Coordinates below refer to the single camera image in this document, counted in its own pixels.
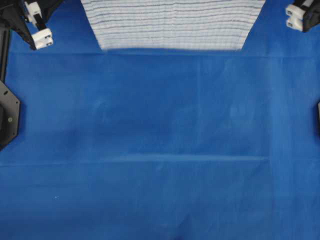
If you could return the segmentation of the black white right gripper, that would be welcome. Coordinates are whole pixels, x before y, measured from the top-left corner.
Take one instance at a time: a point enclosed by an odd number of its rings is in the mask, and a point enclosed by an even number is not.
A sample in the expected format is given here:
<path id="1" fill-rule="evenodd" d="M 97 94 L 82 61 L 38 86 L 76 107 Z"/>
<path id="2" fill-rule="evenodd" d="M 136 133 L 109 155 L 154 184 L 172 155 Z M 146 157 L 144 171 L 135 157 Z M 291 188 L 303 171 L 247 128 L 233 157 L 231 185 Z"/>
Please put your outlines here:
<path id="1" fill-rule="evenodd" d="M 285 8 L 286 26 L 306 33 L 320 24 L 320 0 L 295 0 Z"/>

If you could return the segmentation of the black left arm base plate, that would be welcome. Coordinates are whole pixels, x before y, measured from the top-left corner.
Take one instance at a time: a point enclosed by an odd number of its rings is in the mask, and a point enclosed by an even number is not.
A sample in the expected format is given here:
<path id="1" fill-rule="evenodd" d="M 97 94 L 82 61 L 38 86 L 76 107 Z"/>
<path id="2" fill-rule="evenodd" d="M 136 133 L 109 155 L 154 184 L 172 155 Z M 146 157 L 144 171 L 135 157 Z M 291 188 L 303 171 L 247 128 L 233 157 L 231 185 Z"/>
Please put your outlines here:
<path id="1" fill-rule="evenodd" d="M 19 132 L 20 100 L 0 82 L 0 150 L 2 151 Z"/>

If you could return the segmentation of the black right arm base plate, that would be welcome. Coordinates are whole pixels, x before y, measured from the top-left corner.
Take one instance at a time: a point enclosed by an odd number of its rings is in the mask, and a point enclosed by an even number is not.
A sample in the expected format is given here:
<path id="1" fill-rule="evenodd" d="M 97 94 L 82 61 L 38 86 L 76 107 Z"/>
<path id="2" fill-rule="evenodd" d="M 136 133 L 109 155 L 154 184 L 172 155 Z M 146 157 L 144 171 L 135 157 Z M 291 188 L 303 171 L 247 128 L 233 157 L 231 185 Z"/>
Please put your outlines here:
<path id="1" fill-rule="evenodd" d="M 320 136 L 320 101 L 316 105 L 316 110 L 317 110 L 317 131 L 318 135 Z"/>

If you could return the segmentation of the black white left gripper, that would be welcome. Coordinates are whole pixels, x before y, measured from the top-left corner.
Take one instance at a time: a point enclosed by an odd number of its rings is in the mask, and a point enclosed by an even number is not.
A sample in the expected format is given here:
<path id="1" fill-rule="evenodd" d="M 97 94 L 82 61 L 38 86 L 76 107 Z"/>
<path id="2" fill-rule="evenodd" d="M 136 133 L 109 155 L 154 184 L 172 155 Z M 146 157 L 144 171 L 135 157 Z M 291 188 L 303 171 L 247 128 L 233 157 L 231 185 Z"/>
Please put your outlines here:
<path id="1" fill-rule="evenodd" d="M 61 0 L 2 0 L 0 2 L 0 41 L 16 32 L 32 50 L 53 45 L 53 34 L 46 26 Z"/>

